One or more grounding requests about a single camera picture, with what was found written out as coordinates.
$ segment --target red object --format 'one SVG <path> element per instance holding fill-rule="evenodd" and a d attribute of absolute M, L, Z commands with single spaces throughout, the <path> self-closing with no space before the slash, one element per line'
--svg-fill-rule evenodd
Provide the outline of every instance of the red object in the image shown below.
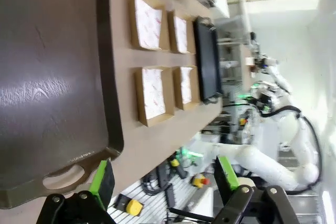
<path fill-rule="evenodd" d="M 202 183 L 203 185 L 209 185 L 209 184 L 210 184 L 210 179 L 208 179 L 208 178 L 203 178 L 203 179 L 201 180 L 201 183 Z"/>

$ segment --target small brown box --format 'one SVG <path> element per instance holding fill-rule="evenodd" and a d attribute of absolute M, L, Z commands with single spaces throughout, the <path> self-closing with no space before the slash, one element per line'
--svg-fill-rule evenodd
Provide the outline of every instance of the small brown box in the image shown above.
<path fill-rule="evenodd" d="M 178 17 L 186 20 L 187 24 L 187 51 L 180 52 L 177 47 L 177 38 L 176 38 L 176 29 L 174 23 L 174 17 Z M 191 15 L 185 14 L 183 12 L 173 10 L 168 12 L 168 26 L 169 26 L 169 39 L 170 39 L 170 48 L 172 52 L 178 54 L 195 54 L 195 38 L 194 38 L 194 28 L 193 28 L 194 18 Z"/>
<path fill-rule="evenodd" d="M 162 80 L 162 90 L 163 90 L 163 100 L 165 105 L 165 113 L 158 115 L 154 118 L 147 119 L 145 112 L 145 102 L 144 102 L 144 88 L 143 88 L 143 75 L 142 69 L 161 69 L 161 80 Z M 135 71 L 135 85 L 136 94 L 138 100 L 138 112 L 139 121 L 144 125 L 151 127 L 158 123 L 161 123 L 174 116 L 175 105 L 174 105 L 174 87 L 173 87 L 173 77 L 172 69 L 162 66 L 153 67 L 143 67 L 137 68 Z"/>
<path fill-rule="evenodd" d="M 136 14 L 135 14 L 135 0 L 130 0 L 130 25 L 131 25 L 131 41 L 132 45 L 136 48 L 140 48 L 143 50 L 163 50 L 169 51 L 170 44 L 169 44 L 169 35 L 168 35 L 168 22 L 167 22 L 167 12 L 165 8 L 165 4 L 160 0 L 143 0 L 149 6 L 154 9 L 162 10 L 162 19 L 161 19 L 161 28 L 160 28 L 160 40 L 159 40 L 159 48 L 150 49 L 141 47 L 138 37 L 138 28 L 137 28 L 137 21 L 136 21 Z"/>
<path fill-rule="evenodd" d="M 182 73 L 181 67 L 175 67 L 173 70 L 174 77 L 174 91 L 175 91 L 175 105 L 177 108 L 181 110 L 192 110 L 200 104 L 200 89 L 198 86 L 198 76 L 197 76 L 197 67 L 196 66 L 184 66 L 192 68 L 190 70 L 190 88 L 191 88 L 191 102 L 183 104 L 182 100 L 182 90 L 181 90 L 181 82 L 182 82 Z"/>

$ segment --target screw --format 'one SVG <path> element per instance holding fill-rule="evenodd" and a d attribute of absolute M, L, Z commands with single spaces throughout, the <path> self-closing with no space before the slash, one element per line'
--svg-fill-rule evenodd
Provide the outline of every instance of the screw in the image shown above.
<path fill-rule="evenodd" d="M 61 199 L 59 198 L 59 197 L 57 197 L 57 196 L 54 196 L 53 198 L 52 198 L 52 200 L 54 201 L 54 202 L 59 202 Z"/>
<path fill-rule="evenodd" d="M 249 191 L 250 191 L 250 189 L 248 189 L 247 187 L 243 187 L 242 189 L 241 189 L 242 191 L 243 191 L 243 193 L 248 193 Z"/>

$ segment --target brown tabletop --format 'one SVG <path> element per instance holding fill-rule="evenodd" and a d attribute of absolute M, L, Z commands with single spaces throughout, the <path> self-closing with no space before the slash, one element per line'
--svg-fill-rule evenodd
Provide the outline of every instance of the brown tabletop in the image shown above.
<path fill-rule="evenodd" d="M 196 0 L 162 1 L 167 10 L 178 8 L 195 16 L 211 16 L 210 11 Z M 112 162 L 116 179 L 113 195 L 116 195 L 188 142 L 220 113 L 222 104 L 200 105 L 193 111 L 176 110 L 175 116 L 166 122 L 153 127 L 142 125 L 137 115 L 133 68 L 195 65 L 195 56 L 133 49 L 128 0 L 110 0 L 110 3 L 115 75 L 124 135 L 124 150 Z M 0 210 L 0 219 L 4 223 L 35 223 L 44 200 L 38 198 L 13 209 Z"/>

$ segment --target baking tray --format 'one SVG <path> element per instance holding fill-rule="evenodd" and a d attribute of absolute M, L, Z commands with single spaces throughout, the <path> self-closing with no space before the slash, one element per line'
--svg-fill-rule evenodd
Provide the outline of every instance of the baking tray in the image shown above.
<path fill-rule="evenodd" d="M 209 103 L 209 99 L 218 98 L 223 93 L 219 74 L 217 32 L 209 18 L 197 17 L 194 20 L 194 35 L 199 92 L 201 100 Z"/>
<path fill-rule="evenodd" d="M 0 208 L 123 150 L 109 0 L 0 0 Z M 74 184 L 43 179 L 74 164 Z"/>

